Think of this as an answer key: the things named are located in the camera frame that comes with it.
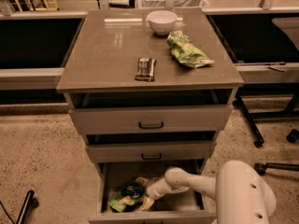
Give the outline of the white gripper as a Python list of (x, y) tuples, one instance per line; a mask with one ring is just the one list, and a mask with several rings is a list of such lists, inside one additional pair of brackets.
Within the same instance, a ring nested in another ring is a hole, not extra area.
[(149, 210), (153, 206), (154, 200), (162, 198), (165, 194), (173, 190), (165, 181), (164, 177), (154, 177), (150, 180), (145, 177), (138, 177), (135, 181), (140, 183), (143, 187), (146, 186), (146, 192), (148, 194), (148, 196), (144, 196), (142, 199), (142, 205), (139, 207), (140, 211)]

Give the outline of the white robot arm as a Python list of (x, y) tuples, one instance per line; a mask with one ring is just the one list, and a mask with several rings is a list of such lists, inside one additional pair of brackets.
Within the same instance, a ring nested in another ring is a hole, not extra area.
[(140, 178), (145, 188), (142, 211), (165, 194), (192, 189), (216, 202), (218, 224), (270, 224), (277, 207), (274, 191), (243, 161), (227, 161), (216, 177), (193, 175), (170, 167), (163, 176)]

